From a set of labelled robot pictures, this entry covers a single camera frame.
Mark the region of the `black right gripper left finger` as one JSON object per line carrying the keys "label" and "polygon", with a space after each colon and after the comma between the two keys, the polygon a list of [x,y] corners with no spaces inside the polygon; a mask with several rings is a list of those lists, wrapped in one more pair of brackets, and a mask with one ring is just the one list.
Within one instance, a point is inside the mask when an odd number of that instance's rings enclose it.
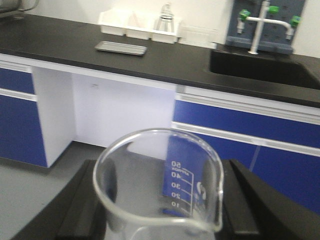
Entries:
{"label": "black right gripper left finger", "polygon": [[93,187],[95,160],[79,170],[13,240],[103,240],[106,212]]}

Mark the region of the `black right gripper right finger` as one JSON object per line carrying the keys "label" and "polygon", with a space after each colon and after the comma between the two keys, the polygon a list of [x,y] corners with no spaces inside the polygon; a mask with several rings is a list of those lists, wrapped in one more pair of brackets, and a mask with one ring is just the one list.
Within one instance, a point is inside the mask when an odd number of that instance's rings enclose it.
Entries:
{"label": "black right gripper right finger", "polygon": [[223,160],[221,240],[318,240],[320,216],[292,201],[235,159]]}

